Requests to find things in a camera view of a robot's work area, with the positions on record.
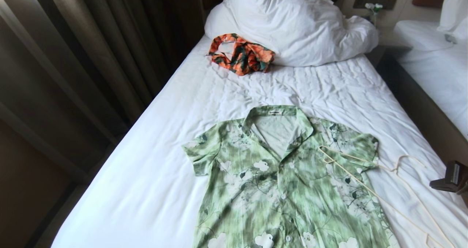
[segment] shirt sleeve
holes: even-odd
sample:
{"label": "shirt sleeve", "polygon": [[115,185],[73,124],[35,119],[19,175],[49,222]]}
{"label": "shirt sleeve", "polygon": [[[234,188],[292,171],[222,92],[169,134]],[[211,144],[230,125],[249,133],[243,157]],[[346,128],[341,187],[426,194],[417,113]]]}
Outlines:
{"label": "shirt sleeve", "polygon": [[328,143],[321,146],[321,149],[345,169],[361,173],[378,167],[379,140],[374,136],[359,133],[333,122],[329,122],[328,125],[325,123],[324,128],[326,130],[324,139]]}
{"label": "shirt sleeve", "polygon": [[210,172],[220,147],[219,124],[197,136],[192,142],[182,145],[182,149],[193,164],[195,176],[207,175]]}

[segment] fabric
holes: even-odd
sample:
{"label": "fabric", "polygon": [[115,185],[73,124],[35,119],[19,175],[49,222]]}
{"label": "fabric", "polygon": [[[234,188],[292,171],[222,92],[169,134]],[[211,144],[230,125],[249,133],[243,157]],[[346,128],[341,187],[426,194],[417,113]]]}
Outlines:
{"label": "fabric", "polygon": [[[188,248],[209,176],[195,176],[181,145],[253,107],[296,105],[306,115],[342,123],[378,138],[380,166],[405,159],[408,182],[454,247],[468,243],[468,209],[460,196],[428,187],[445,165],[364,55],[319,67],[271,67],[239,77],[213,66],[202,37],[145,110],[68,215],[52,248]],[[452,247],[399,177],[366,172],[376,193],[442,245]],[[424,247],[426,235],[381,202],[401,247]]]}
{"label": "fabric", "polygon": [[209,175],[194,247],[398,247],[370,186],[378,140],[294,106],[253,108],[184,145],[195,175]]}
{"label": "fabric", "polygon": [[468,15],[468,0],[444,0],[440,14],[439,31],[453,32]]}
{"label": "fabric", "polygon": [[[234,42],[230,59],[224,52],[217,53],[219,46],[225,42]],[[235,33],[216,37],[208,54],[212,56],[214,63],[231,70],[239,76],[260,71],[267,73],[275,56],[275,53],[268,48],[257,43],[247,42]]]}
{"label": "fabric", "polygon": [[459,42],[466,43],[468,41],[468,16],[457,25],[457,28],[453,31],[453,35]]}
{"label": "fabric", "polygon": [[[442,43],[431,37],[443,36],[437,23],[405,20],[396,24],[394,32],[410,43],[434,47]],[[459,38],[457,42],[446,42],[451,47],[441,50],[414,48],[398,55],[397,60],[468,140],[468,43]]]}
{"label": "fabric", "polygon": [[237,33],[276,53],[275,65],[318,66],[369,52],[378,32],[364,18],[345,19],[329,0],[224,0],[211,10],[205,35]]}
{"label": "fabric", "polygon": [[393,32],[413,50],[434,51],[452,47],[453,43],[445,40],[446,33],[436,28],[436,22],[400,20],[393,28]]}

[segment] wrinkled sheet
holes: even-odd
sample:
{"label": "wrinkled sheet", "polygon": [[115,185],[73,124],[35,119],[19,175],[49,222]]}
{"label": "wrinkled sheet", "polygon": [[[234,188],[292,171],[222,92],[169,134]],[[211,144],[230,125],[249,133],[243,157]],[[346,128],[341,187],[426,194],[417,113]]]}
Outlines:
{"label": "wrinkled sheet", "polygon": [[[188,248],[208,177],[195,177],[181,145],[218,121],[244,118],[252,107],[287,104],[371,133],[380,164],[401,162],[410,185],[455,247],[468,242],[468,211],[460,197],[429,188],[445,167],[363,56],[320,67],[273,66],[239,77],[206,56],[203,37],[111,154],[72,210],[53,248]],[[376,192],[433,236],[437,231],[417,198],[394,173],[368,172]],[[423,247],[425,234],[385,203],[402,248]]]}
{"label": "wrinkled sheet", "polygon": [[446,42],[437,26],[436,22],[398,22],[396,35],[428,48],[415,48],[397,60],[468,140],[468,45],[466,40],[456,45]]}

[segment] shirt label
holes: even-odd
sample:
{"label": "shirt label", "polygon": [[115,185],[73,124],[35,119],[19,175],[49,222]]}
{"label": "shirt label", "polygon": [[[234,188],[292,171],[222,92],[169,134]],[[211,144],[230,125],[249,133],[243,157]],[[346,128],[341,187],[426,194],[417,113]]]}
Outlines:
{"label": "shirt label", "polygon": [[281,112],[281,111],[270,111],[270,112],[268,112],[268,115],[283,115],[283,112]]}

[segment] bed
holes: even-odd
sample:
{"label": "bed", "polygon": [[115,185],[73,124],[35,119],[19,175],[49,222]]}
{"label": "bed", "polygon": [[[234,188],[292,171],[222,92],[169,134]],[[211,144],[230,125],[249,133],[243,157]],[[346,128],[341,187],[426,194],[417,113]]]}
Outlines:
{"label": "bed", "polygon": [[416,48],[398,55],[397,61],[468,140],[467,43],[448,43],[437,28],[438,22],[398,22],[396,35]]}
{"label": "bed", "polygon": [[431,247],[466,245],[468,211],[462,199],[429,188],[429,181],[445,175],[443,163],[364,55],[317,67],[273,66],[269,73],[239,77],[211,62],[206,55],[211,41],[201,38],[112,152],[53,248],[192,247],[208,177],[195,177],[181,145],[219,121],[280,104],[371,133],[380,141],[383,166],[393,168],[407,154],[421,160],[422,165],[406,158],[400,163],[398,174],[412,190],[394,173],[368,173],[375,191],[417,225],[382,203],[402,248],[423,247],[424,232]]}

